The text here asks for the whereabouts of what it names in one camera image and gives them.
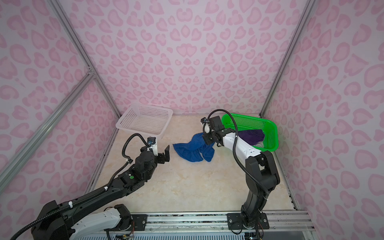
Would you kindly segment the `blue towel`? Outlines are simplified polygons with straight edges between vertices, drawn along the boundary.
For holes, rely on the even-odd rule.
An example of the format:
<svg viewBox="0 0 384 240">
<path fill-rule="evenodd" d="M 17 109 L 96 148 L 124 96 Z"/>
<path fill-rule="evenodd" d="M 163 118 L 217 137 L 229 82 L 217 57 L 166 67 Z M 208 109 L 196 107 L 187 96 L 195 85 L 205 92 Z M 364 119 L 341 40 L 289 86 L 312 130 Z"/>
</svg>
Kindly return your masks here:
<svg viewBox="0 0 384 240">
<path fill-rule="evenodd" d="M 213 145 L 207 145 L 203 139 L 203 133 L 198 133 L 192 137 L 190 142 L 173 144 L 173 147 L 181 158 L 195 163 L 203 160 L 211 162 L 215 154 Z"/>
</svg>

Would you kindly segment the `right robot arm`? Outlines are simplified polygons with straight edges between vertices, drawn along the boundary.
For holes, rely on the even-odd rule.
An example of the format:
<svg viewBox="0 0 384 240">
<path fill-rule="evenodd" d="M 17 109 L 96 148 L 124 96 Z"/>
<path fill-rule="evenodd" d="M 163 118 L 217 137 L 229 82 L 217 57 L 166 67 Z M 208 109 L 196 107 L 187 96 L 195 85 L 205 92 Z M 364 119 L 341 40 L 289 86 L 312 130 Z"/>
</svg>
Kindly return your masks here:
<svg viewBox="0 0 384 240">
<path fill-rule="evenodd" d="M 279 145 L 276 124 L 228 113 L 222 117 L 210 114 L 202 118 L 201 123 L 205 143 L 231 150 L 236 163 L 246 174 L 248 197 L 237 216 L 229 215 L 229 229 L 269 229 L 263 210 L 270 193 L 281 182 L 273 156 Z"/>
</svg>

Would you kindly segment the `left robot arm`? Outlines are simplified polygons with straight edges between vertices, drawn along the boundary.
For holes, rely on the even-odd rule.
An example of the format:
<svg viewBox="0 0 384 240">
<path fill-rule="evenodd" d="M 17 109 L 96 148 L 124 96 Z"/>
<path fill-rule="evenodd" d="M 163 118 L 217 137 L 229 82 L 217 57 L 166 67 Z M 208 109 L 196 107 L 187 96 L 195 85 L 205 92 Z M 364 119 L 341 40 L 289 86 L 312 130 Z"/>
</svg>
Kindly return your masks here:
<svg viewBox="0 0 384 240">
<path fill-rule="evenodd" d="M 95 211 L 143 187 L 157 166 L 169 161 L 169 147 L 157 155 L 141 150 L 135 163 L 105 186 L 62 204 L 56 201 L 47 203 L 38 217 L 39 223 L 31 228 L 33 239 L 78 240 L 107 229 L 130 228 L 133 218 L 124 205 L 116 205 L 98 214 Z"/>
</svg>

